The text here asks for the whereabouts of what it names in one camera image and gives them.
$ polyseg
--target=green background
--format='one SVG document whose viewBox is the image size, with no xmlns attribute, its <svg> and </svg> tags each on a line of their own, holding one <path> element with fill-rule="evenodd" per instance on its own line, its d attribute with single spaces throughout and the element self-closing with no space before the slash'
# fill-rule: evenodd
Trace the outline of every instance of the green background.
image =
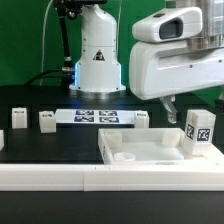
<svg viewBox="0 0 224 224">
<path fill-rule="evenodd" d="M 49 0 L 1 0 L 0 7 L 0 85 L 23 84 L 41 70 L 41 40 L 44 14 Z M 165 0 L 123 0 L 118 60 L 122 64 L 122 83 L 128 85 L 128 63 L 132 46 L 137 42 L 131 33 L 133 24 L 162 9 Z M 118 18 L 119 0 L 102 6 Z M 73 61 L 80 58 L 81 18 L 69 21 L 68 33 Z M 63 50 L 57 13 L 52 7 L 46 30 L 45 70 L 63 66 Z M 197 91 L 213 104 L 220 88 Z"/>
</svg>

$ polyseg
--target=blue light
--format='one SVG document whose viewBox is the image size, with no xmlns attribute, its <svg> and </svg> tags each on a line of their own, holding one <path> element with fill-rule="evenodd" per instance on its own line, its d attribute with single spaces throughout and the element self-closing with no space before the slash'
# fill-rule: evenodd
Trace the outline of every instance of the blue light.
<svg viewBox="0 0 224 224">
<path fill-rule="evenodd" d="M 77 85 L 78 63 L 75 63 L 75 64 L 74 64 L 74 70 L 75 70 L 75 72 L 74 72 L 74 83 L 73 83 L 73 85 L 76 86 L 76 85 Z"/>
</svg>

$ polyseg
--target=white container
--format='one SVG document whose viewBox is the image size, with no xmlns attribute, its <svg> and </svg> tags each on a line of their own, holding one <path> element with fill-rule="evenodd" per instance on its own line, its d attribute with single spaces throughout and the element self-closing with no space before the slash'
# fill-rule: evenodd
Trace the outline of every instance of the white container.
<svg viewBox="0 0 224 224">
<path fill-rule="evenodd" d="M 110 147 L 106 133 L 119 130 L 122 143 Z M 224 155 L 213 145 L 200 156 L 189 155 L 183 148 L 184 131 L 179 128 L 150 129 L 100 129 L 98 144 L 105 164 L 110 165 L 216 165 L 224 161 Z M 134 159 L 117 159 L 118 153 L 128 153 Z"/>
</svg>

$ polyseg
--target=table surface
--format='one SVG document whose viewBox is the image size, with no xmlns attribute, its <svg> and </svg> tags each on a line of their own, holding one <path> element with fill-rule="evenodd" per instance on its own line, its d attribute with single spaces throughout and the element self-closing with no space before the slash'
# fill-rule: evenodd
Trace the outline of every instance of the table surface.
<svg viewBox="0 0 224 224">
<path fill-rule="evenodd" d="M 130 92 L 109 101 L 69 96 L 60 87 L 0 87 L 0 129 L 6 146 L 0 163 L 103 164 L 97 143 L 102 125 L 63 125 L 41 134 L 39 111 L 63 109 L 145 110 L 150 127 L 184 129 L 188 109 L 214 109 L 195 95 L 176 97 L 182 121 L 171 125 L 158 99 L 141 101 Z M 29 128 L 11 129 L 11 110 L 27 107 Z M 223 150 L 223 114 L 213 143 Z M 116 128 L 132 127 L 118 125 Z M 222 223 L 223 192 L 0 192 L 0 223 Z"/>
</svg>

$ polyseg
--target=white block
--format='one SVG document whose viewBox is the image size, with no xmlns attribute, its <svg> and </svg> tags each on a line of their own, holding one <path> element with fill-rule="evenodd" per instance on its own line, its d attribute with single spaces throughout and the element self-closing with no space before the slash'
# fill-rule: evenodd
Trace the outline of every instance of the white block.
<svg viewBox="0 0 224 224">
<path fill-rule="evenodd" d="M 12 128 L 27 128 L 27 109 L 12 108 Z"/>
<path fill-rule="evenodd" d="M 56 118 L 53 111 L 39 112 L 39 124 L 41 133 L 56 132 Z"/>
<path fill-rule="evenodd" d="M 4 147 L 4 132 L 0 130 L 0 150 Z"/>
<path fill-rule="evenodd" d="M 191 155 L 209 151 L 216 116 L 207 110 L 189 110 L 185 127 L 183 148 Z"/>
<path fill-rule="evenodd" d="M 135 128 L 149 128 L 149 115 L 147 111 L 135 111 Z"/>
</svg>

